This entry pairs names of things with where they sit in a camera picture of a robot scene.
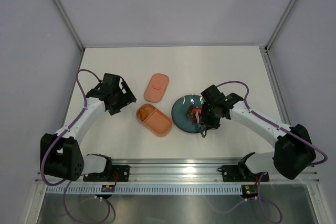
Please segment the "red shrimp food piece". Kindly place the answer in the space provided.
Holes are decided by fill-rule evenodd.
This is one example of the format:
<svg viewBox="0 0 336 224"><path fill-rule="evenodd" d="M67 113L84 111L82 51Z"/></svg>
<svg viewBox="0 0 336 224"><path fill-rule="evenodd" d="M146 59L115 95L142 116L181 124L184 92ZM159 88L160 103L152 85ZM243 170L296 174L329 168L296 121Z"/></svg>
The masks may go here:
<svg viewBox="0 0 336 224"><path fill-rule="evenodd" d="M192 114L195 115L195 114L201 114L202 112L202 107L198 107L198 108L193 108L191 110Z"/></svg>

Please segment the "dark brown food piece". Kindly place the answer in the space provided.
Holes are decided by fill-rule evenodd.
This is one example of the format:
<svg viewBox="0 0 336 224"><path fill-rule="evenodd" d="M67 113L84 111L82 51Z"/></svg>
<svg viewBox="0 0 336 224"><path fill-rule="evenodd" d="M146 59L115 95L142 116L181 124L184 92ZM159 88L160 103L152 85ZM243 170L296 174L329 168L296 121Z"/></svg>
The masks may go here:
<svg viewBox="0 0 336 224"><path fill-rule="evenodd" d="M195 112L194 112L194 106L191 105L191 106L188 108L187 112L186 112L186 116L187 116L188 118L192 119L192 118L194 117L194 114L195 114Z"/></svg>

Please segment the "orange fried food piece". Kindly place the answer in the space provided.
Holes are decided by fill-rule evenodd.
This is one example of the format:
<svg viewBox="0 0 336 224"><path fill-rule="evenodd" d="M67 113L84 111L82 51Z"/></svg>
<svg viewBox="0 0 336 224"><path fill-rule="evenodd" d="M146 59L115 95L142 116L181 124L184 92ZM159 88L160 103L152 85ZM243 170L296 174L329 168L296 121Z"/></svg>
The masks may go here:
<svg viewBox="0 0 336 224"><path fill-rule="evenodd" d="M139 109L139 117L141 121L144 121L148 117L148 111L144 108Z"/></svg>

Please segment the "pink lunch box base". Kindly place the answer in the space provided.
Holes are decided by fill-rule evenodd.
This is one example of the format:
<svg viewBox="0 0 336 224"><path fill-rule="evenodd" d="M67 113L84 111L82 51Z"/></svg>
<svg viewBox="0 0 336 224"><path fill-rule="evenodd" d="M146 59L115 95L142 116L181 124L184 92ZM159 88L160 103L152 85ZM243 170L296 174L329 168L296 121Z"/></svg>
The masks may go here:
<svg viewBox="0 0 336 224"><path fill-rule="evenodd" d="M148 111L148 117L141 121L139 117L139 109L144 108ZM172 128L172 120L155 106L147 103L142 105L136 112L139 122L158 137L166 136Z"/></svg>

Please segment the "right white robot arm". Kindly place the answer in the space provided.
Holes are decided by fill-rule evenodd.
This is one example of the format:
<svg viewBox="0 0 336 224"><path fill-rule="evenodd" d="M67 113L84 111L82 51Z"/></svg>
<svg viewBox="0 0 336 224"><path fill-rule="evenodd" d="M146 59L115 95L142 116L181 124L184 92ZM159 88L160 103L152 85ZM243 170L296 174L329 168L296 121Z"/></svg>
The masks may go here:
<svg viewBox="0 0 336 224"><path fill-rule="evenodd" d="M304 126L278 123L258 114L235 93L224 95L203 91L201 96L203 104L198 124L203 136L207 130L218 129L220 120L226 118L249 128L273 148L268 153L251 152L245 155L237 164L242 179L250 180L255 175L275 171L293 180L316 158Z"/></svg>

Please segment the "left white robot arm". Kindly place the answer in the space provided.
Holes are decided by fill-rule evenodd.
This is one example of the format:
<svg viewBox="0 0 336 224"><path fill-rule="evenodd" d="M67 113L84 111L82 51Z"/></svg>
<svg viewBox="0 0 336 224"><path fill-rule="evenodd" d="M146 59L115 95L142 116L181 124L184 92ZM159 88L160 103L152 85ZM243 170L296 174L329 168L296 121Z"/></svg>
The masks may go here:
<svg viewBox="0 0 336 224"><path fill-rule="evenodd" d="M111 157L101 154L83 156L80 143L105 112L115 115L135 103L136 98L121 76L109 73L105 73L83 98L83 106L69 124L54 134L44 134L40 140L40 173L48 186L53 184L47 176L60 178L61 182L73 182L80 176L87 181L102 182L115 177Z"/></svg>

